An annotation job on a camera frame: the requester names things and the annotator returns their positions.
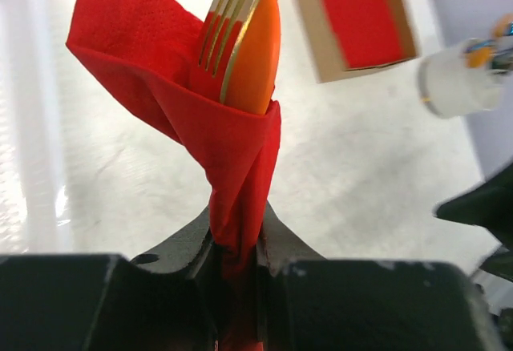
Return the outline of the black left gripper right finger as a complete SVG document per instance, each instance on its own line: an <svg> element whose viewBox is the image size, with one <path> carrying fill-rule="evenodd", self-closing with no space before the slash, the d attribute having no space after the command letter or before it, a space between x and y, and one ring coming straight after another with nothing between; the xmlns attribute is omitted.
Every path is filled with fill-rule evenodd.
<svg viewBox="0 0 513 351"><path fill-rule="evenodd" d="M502 350L456 266L326 259L265 209L256 246L256 333L267 350Z"/></svg>

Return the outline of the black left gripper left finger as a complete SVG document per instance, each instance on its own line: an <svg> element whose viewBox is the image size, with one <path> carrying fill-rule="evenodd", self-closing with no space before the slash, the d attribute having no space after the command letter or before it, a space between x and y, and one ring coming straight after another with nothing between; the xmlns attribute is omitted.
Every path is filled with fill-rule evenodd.
<svg viewBox="0 0 513 351"><path fill-rule="evenodd" d="M113 253L2 255L4 350L212 350L201 283L208 213L129 260Z"/></svg>

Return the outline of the gold fork green handle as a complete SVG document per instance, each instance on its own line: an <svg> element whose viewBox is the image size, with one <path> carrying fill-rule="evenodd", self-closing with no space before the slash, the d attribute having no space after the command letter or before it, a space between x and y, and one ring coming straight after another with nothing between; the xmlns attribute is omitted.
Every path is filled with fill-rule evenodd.
<svg viewBox="0 0 513 351"><path fill-rule="evenodd" d="M196 44L191 87L223 103L236 56L260 0L212 0Z"/></svg>

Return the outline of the red paper napkin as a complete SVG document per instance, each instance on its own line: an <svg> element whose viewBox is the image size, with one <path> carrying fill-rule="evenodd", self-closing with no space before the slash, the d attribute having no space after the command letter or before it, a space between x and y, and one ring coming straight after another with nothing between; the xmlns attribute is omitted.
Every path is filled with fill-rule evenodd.
<svg viewBox="0 0 513 351"><path fill-rule="evenodd" d="M198 70L206 41L225 27L212 8L198 19L176 0L77 0L67 48L134 116L183 145L212 192L209 223L227 288L217 295L222 350L261 350L256 246L281 139L281 110L228 107Z"/></svg>

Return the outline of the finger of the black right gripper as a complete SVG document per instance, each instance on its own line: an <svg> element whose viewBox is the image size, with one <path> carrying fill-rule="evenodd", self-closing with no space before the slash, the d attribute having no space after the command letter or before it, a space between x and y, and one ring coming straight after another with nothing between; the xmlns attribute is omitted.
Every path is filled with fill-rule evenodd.
<svg viewBox="0 0 513 351"><path fill-rule="evenodd" d="M505 247L512 246L512 166L435 209L441 220L485 228Z"/></svg>

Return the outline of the orange plastic spoon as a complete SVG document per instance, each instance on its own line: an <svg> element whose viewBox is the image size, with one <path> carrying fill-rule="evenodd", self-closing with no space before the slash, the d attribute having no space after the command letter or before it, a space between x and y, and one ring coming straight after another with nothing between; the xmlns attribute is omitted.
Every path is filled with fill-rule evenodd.
<svg viewBox="0 0 513 351"><path fill-rule="evenodd" d="M254 115L263 115L273 95L281 48L277 0L260 0L221 87L221 102Z"/></svg>

